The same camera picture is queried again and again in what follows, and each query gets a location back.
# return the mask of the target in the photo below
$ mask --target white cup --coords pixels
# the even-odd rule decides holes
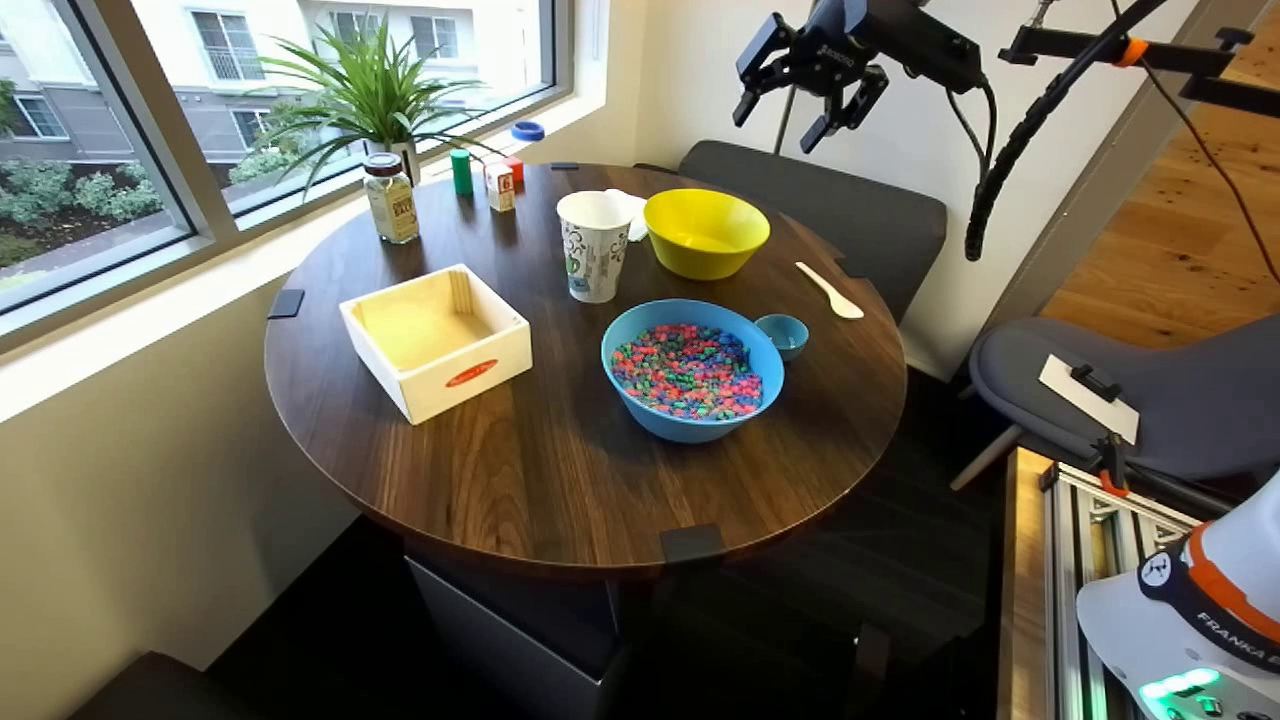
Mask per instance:
[[[610,305],[629,256],[634,207],[612,194],[569,194],[556,205],[569,298]]]

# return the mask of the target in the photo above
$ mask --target black chair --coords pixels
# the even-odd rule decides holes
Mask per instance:
[[[850,276],[876,286],[893,318],[910,311],[948,239],[948,207],[942,200],[805,161],[699,141],[676,174],[809,225],[831,244]]]
[[[1112,456],[1112,431],[1039,383],[1050,356],[1059,356],[1084,390],[1142,412],[1134,447]],[[1264,481],[1280,467],[1280,318],[1174,353],[1130,349],[1059,321],[1014,321],[972,343],[968,375],[977,397],[1016,424],[1022,446],[1078,467],[1122,460],[1126,475],[1208,503],[1213,483]]]

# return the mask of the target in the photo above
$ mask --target round wooden table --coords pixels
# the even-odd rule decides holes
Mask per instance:
[[[388,248],[360,215],[328,235],[270,321],[265,374],[296,447],[409,543],[563,572],[658,572],[776,539],[840,503],[886,456],[910,392],[896,321],[874,286],[840,276],[830,248],[779,213],[756,260],[718,286],[666,272],[634,244],[619,298],[578,305],[562,270],[556,200],[571,189],[653,198],[690,185],[643,168],[529,168],[516,213],[453,185],[416,194],[424,239]],[[798,272],[809,260],[867,318],[836,321]],[[534,323],[534,374],[409,424],[352,353],[339,300],[467,266]],[[742,318],[793,311],[811,330],[786,397],[719,446],[647,438],[612,397],[598,343],[612,318],[658,298],[696,298]]]

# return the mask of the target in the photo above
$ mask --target window sill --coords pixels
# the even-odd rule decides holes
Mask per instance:
[[[600,100],[569,94],[534,112],[551,132],[592,117]],[[424,163],[424,185],[447,182],[447,163]],[[265,235],[219,253],[181,276],[150,286],[127,300],[70,321],[0,356],[0,424],[92,380],[96,374],[152,349],[156,342],[246,300],[289,276],[326,235],[365,213],[360,194],[339,194],[326,213],[270,227]]]

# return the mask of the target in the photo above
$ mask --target yellow object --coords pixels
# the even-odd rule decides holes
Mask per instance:
[[[534,370],[529,321],[467,266],[339,305],[349,342],[409,424]]]
[[[767,215],[727,194],[672,189],[643,205],[658,260],[690,281],[742,272],[767,239]]]

